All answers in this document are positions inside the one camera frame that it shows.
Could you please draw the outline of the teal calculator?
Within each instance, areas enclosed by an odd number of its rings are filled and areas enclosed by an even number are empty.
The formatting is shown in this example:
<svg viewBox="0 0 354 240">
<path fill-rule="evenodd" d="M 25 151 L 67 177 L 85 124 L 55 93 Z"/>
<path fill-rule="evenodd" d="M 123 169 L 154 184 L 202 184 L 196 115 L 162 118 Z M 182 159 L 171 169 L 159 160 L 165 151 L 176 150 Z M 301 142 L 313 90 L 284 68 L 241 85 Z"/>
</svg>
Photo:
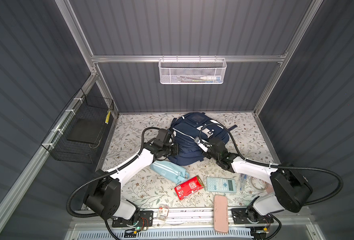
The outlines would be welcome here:
<svg viewBox="0 0 354 240">
<path fill-rule="evenodd" d="M 234 179 L 207 177 L 207 191 L 214 193 L 231 193 L 237 192 L 236 181 Z"/>
</svg>

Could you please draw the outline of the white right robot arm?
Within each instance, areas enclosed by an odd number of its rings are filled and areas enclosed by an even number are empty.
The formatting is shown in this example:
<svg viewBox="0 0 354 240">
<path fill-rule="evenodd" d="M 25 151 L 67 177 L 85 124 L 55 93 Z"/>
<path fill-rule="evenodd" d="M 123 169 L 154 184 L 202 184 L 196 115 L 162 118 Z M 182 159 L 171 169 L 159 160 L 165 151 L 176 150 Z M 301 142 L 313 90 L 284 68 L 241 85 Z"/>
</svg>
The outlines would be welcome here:
<svg viewBox="0 0 354 240">
<path fill-rule="evenodd" d="M 297 213 L 313 192 L 312 187 L 298 170 L 280 169 L 279 165 L 270 164 L 265 167 L 259 162 L 251 163 L 238 154 L 228 152 L 224 142 L 218 138 L 204 141 L 196 137 L 195 143 L 206 157 L 215 159 L 216 164 L 223 170 L 257 178 L 273 188 L 267 194 L 256 197 L 247 206 L 245 214 L 252 222 L 277 211 L 287 210 Z"/>
</svg>

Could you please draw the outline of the navy blue student backpack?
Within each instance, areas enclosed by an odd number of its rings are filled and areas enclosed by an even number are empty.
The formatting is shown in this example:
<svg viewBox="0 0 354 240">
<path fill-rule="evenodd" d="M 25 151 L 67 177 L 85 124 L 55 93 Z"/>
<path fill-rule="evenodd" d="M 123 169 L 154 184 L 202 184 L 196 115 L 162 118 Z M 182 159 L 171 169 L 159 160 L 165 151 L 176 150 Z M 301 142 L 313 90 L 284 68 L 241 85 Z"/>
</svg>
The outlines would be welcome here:
<svg viewBox="0 0 354 240">
<path fill-rule="evenodd" d="M 202 149 L 195 142 L 196 138 L 207 141 L 209 138 L 219 138 L 225 144 L 230 140 L 228 132 L 218 125 L 218 121 L 205 113 L 192 112 L 179 118 L 174 118 L 169 130 L 174 133 L 174 142 L 179 145 L 179 154 L 169 156 L 168 160 L 179 166 L 188 166 L 202 162 Z"/>
</svg>

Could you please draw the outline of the light teal pencil pouch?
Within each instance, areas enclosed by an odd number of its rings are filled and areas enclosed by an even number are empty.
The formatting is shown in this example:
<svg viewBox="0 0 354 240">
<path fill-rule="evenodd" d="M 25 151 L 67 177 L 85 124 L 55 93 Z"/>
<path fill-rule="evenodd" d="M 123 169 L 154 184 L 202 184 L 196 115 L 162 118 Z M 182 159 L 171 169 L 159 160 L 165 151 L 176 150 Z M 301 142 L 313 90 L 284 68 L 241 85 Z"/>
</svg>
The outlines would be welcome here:
<svg viewBox="0 0 354 240">
<path fill-rule="evenodd" d="M 150 169 L 177 185 L 190 179 L 185 168 L 169 161 L 155 161 L 150 165 Z"/>
</svg>

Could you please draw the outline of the clear pen pack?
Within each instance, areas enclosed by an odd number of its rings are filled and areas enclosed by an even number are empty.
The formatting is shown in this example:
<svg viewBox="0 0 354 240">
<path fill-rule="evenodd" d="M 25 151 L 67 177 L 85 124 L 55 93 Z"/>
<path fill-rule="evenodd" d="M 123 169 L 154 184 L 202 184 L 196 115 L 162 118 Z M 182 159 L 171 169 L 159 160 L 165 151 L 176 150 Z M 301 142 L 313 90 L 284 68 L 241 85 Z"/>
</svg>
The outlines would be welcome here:
<svg viewBox="0 0 354 240">
<path fill-rule="evenodd" d="M 246 174 L 240 174 L 240 178 L 239 178 L 239 187 L 240 187 L 240 191 L 242 192 L 246 185 L 247 185 L 247 182 L 248 182 L 248 175 Z"/>
</svg>

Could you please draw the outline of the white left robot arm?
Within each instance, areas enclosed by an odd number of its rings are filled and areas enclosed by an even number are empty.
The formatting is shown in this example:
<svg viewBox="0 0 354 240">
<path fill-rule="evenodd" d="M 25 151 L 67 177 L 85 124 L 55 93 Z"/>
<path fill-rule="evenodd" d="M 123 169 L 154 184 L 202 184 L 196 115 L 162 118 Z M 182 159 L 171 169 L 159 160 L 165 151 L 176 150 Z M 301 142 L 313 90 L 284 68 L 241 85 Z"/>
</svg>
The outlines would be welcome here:
<svg viewBox="0 0 354 240">
<path fill-rule="evenodd" d="M 122 200 L 121 189 L 156 160 L 177 155 L 179 147 L 174 137 L 175 134 L 167 129 L 146 128 L 141 134 L 138 152 L 112 169 L 97 172 L 98 176 L 109 176 L 88 184 L 84 204 L 104 220 L 115 217 L 136 222 L 139 219 L 139 207 L 129 200 Z"/>
</svg>

